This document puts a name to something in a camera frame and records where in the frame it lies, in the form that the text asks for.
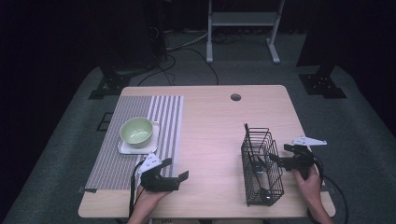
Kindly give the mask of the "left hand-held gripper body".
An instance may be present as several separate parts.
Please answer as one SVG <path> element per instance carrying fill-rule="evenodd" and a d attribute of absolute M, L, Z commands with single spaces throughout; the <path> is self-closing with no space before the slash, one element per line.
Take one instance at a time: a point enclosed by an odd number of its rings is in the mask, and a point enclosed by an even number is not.
<path fill-rule="evenodd" d="M 148 191 L 174 191 L 179 189 L 181 182 L 178 177 L 163 177 L 158 166 L 162 163 L 156 154 L 149 153 L 138 169 L 140 185 Z"/>

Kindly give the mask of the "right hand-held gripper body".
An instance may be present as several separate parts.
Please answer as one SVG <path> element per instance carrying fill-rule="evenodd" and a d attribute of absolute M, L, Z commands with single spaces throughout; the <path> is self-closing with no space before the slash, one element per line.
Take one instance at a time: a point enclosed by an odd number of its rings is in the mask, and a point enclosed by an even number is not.
<path fill-rule="evenodd" d="M 311 166 L 316 166 L 318 169 L 318 175 L 320 179 L 323 179 L 323 164 L 321 160 L 309 149 L 312 146 L 326 146 L 326 140 L 318 140 L 315 138 L 300 136 L 295 140 L 291 141 L 291 144 L 296 146 L 297 150 L 292 153 L 291 158 L 283 158 L 282 167 L 287 171 L 298 170 L 303 179 L 308 178 L 308 169 Z"/>

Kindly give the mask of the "black utensil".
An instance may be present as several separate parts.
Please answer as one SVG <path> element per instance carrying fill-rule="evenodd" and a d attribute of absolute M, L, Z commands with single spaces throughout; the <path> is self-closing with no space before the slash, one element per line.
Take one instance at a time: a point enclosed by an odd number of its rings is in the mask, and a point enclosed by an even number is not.
<path fill-rule="evenodd" d="M 266 204 L 270 201 L 267 165 L 264 160 L 265 128 L 249 127 L 244 124 L 245 138 L 241 146 L 247 204 Z"/>

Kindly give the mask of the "black wire basket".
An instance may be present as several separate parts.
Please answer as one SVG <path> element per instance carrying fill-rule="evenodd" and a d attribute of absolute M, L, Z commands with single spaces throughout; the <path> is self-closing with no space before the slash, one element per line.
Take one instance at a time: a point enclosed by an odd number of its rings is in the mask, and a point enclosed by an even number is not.
<path fill-rule="evenodd" d="M 247 123 L 244 128 L 241 156 L 247 205 L 271 206 L 284 194 L 276 141 L 268 128 L 249 127 Z"/>

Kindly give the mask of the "person's left hand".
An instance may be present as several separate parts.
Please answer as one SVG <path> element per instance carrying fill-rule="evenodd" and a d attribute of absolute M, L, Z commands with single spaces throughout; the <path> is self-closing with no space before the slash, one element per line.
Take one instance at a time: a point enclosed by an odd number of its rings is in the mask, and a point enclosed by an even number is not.
<path fill-rule="evenodd" d="M 159 202 L 170 194 L 170 191 L 151 192 L 144 189 L 142 186 L 138 186 L 137 196 L 134 202 L 134 209 L 148 209 L 153 210 Z"/>

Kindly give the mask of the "person's right hand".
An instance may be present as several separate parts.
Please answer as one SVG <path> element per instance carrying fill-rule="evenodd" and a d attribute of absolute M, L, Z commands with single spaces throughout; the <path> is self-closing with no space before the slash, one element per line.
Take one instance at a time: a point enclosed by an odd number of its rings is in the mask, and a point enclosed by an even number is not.
<path fill-rule="evenodd" d="M 304 203 L 312 215 L 318 214 L 323 209 L 320 197 L 321 179 L 314 166 L 308 169 L 308 178 L 303 179 L 298 170 L 292 171 Z"/>

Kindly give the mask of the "white square plate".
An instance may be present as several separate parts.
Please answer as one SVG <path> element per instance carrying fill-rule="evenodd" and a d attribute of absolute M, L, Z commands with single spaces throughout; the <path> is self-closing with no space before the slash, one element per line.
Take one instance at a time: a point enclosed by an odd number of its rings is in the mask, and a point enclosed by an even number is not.
<path fill-rule="evenodd" d="M 135 148 L 125 143 L 123 140 L 120 140 L 118 143 L 118 152 L 124 155 L 141 155 L 149 154 L 150 152 L 156 151 L 159 142 L 160 123 L 157 121 L 152 121 L 152 125 L 153 135 L 151 136 L 150 141 L 146 146 L 141 148 Z"/>

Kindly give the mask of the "green bowl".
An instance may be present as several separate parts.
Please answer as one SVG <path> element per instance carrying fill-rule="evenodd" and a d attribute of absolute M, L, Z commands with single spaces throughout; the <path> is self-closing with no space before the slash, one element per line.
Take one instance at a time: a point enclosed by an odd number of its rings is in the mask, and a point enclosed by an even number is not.
<path fill-rule="evenodd" d="M 146 118 L 132 118 L 125 121 L 120 128 L 121 140 L 131 147 L 145 147 L 153 135 L 153 124 Z"/>

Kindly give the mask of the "striped placemat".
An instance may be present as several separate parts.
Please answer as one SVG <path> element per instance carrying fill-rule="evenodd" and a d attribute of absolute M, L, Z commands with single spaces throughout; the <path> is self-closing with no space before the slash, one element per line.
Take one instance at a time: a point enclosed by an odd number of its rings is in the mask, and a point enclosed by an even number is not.
<path fill-rule="evenodd" d="M 104 143 L 92 168 L 86 189 L 128 189 L 135 166 L 147 154 L 124 155 L 118 152 L 121 125 L 132 118 L 160 123 L 158 148 L 154 153 L 173 163 L 162 169 L 163 176 L 177 176 L 179 140 L 183 116 L 182 96 L 122 96 L 109 123 Z"/>

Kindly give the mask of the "black stand base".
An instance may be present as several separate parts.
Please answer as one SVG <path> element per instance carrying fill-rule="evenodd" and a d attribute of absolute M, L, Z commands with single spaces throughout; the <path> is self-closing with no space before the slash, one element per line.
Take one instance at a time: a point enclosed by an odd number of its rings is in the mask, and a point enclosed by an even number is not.
<path fill-rule="evenodd" d="M 121 91 L 127 87 L 131 78 L 117 73 L 111 65 L 100 65 L 102 79 L 98 87 L 91 91 L 90 99 L 103 99 L 108 95 L 120 95 Z"/>
<path fill-rule="evenodd" d="M 341 88 L 338 88 L 331 79 L 335 65 L 333 63 L 323 64 L 316 73 L 300 74 L 305 91 L 308 95 L 322 95 L 326 99 L 346 99 Z"/>

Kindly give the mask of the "white metal stand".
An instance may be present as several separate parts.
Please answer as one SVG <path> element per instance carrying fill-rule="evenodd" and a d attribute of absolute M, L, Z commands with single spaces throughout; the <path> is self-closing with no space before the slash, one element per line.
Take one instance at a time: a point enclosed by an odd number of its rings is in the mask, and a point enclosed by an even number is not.
<path fill-rule="evenodd" d="M 278 26 L 281 21 L 283 8 L 286 0 L 279 0 L 277 11 L 270 12 L 217 12 L 213 10 L 213 0 L 208 0 L 207 12 L 207 40 L 206 40 L 206 58 L 208 63 L 213 59 L 212 31 L 215 27 L 271 27 L 272 34 L 266 39 L 266 45 L 270 51 L 274 64 L 280 63 L 280 58 L 276 51 L 275 41 Z"/>

